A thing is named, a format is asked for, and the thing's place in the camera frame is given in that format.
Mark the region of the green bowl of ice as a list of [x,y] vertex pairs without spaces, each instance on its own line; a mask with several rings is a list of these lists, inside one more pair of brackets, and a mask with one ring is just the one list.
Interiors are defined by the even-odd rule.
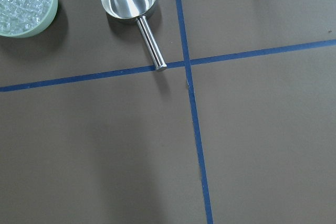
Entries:
[[37,35],[53,22],[57,9],[58,0],[1,0],[1,36]]

